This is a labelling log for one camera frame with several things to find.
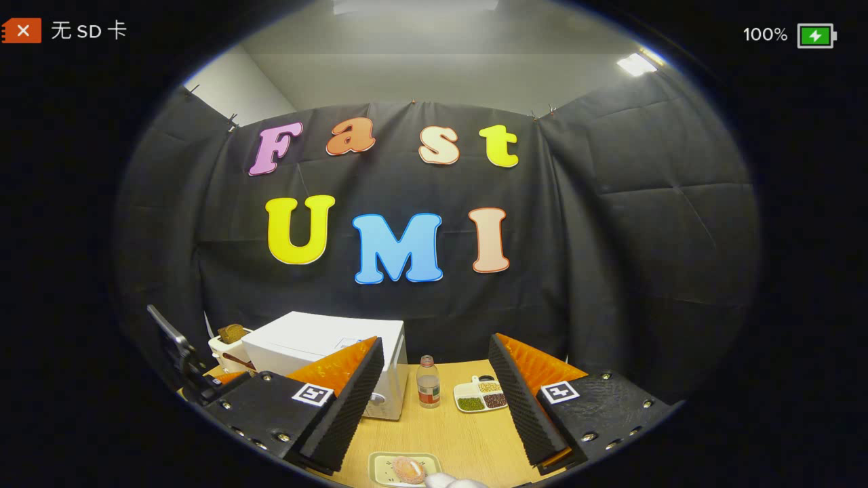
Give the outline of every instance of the divided plate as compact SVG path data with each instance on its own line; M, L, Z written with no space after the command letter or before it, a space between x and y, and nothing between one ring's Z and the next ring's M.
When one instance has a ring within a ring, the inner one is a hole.
M372 452L368 456L368 477L371 481L383 486L421 486L424 488L424 483L421 485L411 485L402 482L401 478L398 478L398 475L391 468L392 463L395 462L395 458L398 456L418 461L428 474L434 474L443 470L440 467L440 460L437 459L437 456L428 454L427 452Z
M485 405L485 398L483 398L484 396L497 395L497 394L503 395L503 390L496 390L496 391L492 391L492 392L482 392L479 389L479 385L485 384L485 383L497 384L498 386L500 386L500 383L497 381L479 381L478 376L474 376L472 378L471 383L462 383L461 385L455 385L455 388L452 389L452 396L455 397L455 406L458 407L458 410L465 412L465 413L477 413L477 412L487 412L489 410L499 410L501 408L504 408L506 406L505 403L501 406L496 406L494 408L490 408L487 405ZM481 401L483 403L483 408L482 408L482 410L464 410L458 404L458 399L479 399L479 401Z

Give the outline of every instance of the wooden table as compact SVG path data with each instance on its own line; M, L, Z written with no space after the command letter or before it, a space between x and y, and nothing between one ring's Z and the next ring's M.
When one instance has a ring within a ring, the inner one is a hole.
M416 392L416 368L410 365L404 407L400 420L368 419L358 423L356 435L344 457L340 472L322 478L357 487L378 487L368 477L368 456L372 452L428 452L437 456L443 471L455 478L471 478L489 488L510 488L549 478L528 464L522 441L512 424L510 408L490 412L464 413L455 406L452 388L470 383L471 376L494 369L487 360L437 364L440 372L440 406L423 408ZM219 367L211 374L222 374Z

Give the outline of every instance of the bottle label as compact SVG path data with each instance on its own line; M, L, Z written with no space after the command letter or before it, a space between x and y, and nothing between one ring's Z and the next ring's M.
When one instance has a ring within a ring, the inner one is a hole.
M440 385L433 388L419 387L419 401L422 403L437 403L440 401Z

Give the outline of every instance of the plastic bottle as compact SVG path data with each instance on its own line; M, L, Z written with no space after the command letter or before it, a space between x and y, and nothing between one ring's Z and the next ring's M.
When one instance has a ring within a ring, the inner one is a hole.
M434 358L422 356L416 370L416 384L419 390L419 404L423 408L440 406L440 373L434 366Z

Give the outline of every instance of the microwave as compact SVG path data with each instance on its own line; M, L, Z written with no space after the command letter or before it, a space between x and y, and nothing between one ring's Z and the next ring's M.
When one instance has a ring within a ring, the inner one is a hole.
M403 321L291 312L250 332L241 341L257 371L286 376L375 335L383 341L383 371L364 416L398 420L409 372Z

